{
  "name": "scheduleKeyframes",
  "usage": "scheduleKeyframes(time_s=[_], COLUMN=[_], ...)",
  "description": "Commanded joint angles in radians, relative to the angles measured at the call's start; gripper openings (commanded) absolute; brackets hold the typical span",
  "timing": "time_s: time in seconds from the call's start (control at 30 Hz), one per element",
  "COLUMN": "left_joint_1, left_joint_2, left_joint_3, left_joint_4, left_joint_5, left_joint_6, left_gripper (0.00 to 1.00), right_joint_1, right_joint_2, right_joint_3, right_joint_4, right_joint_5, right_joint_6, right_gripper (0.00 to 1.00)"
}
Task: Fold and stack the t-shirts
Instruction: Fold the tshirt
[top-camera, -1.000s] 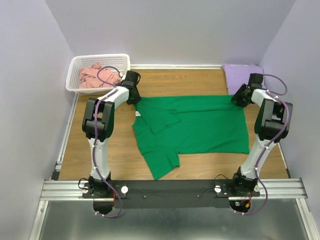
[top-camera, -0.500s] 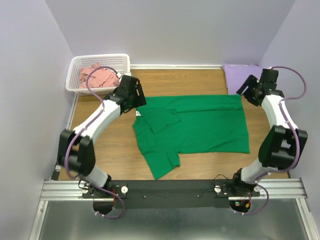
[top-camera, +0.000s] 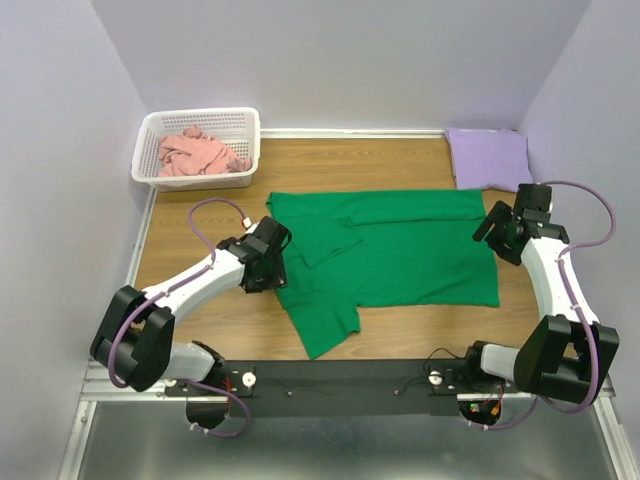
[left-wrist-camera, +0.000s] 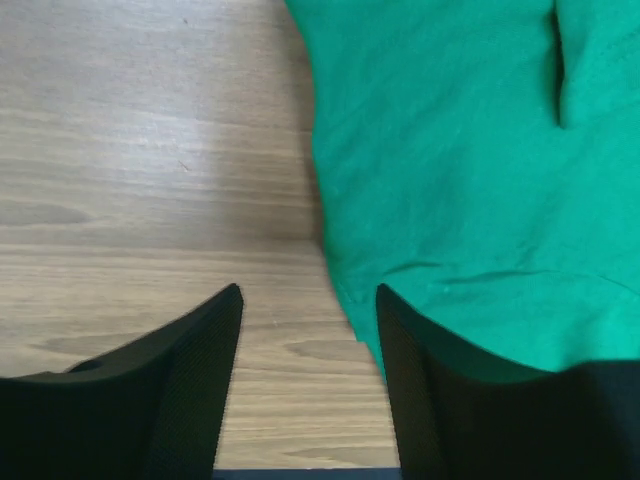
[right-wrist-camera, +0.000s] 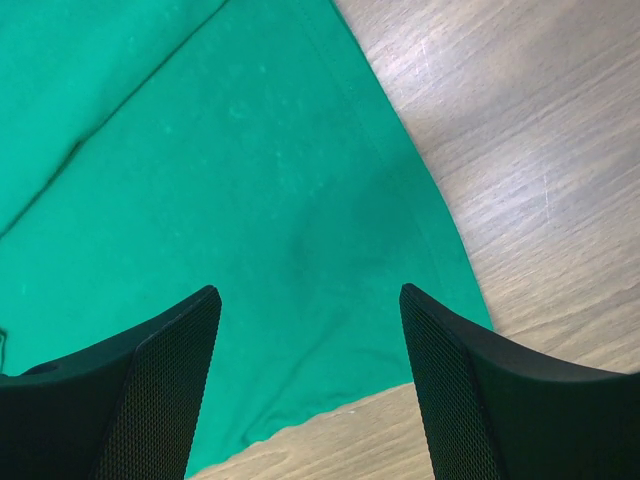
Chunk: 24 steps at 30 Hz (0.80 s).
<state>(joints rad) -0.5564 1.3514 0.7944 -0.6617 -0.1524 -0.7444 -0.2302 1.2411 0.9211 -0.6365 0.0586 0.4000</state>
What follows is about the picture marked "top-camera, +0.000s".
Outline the green t-shirt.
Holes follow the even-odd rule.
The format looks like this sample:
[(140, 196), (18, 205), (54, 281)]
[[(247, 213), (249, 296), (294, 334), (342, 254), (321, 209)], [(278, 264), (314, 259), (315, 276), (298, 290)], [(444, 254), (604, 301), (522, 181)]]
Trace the green t-shirt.
[(273, 192), (290, 230), (279, 301), (317, 359), (361, 330), (362, 308), (500, 304), (493, 253), (472, 238), (479, 190)]

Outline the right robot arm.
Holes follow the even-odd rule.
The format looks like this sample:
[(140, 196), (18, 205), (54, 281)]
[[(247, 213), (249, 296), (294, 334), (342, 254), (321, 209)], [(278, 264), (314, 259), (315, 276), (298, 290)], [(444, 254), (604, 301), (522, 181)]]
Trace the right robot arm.
[(513, 209), (499, 201), (473, 239), (526, 268), (540, 321), (520, 348), (475, 342), (465, 357), (468, 371), (506, 380), (567, 413), (584, 410), (596, 399), (620, 338), (587, 304), (566, 230), (551, 223), (547, 208)]

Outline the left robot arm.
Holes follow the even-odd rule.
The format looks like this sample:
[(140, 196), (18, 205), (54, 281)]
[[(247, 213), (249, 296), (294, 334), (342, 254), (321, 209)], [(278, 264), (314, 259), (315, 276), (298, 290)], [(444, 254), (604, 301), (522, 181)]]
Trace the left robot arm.
[(230, 289), (259, 293), (285, 287), (283, 250), (291, 239), (289, 229), (265, 216), (167, 281), (142, 290), (121, 287), (107, 307), (90, 356), (118, 388), (144, 392), (165, 380), (221, 385), (224, 359), (202, 342), (176, 343), (176, 327)]

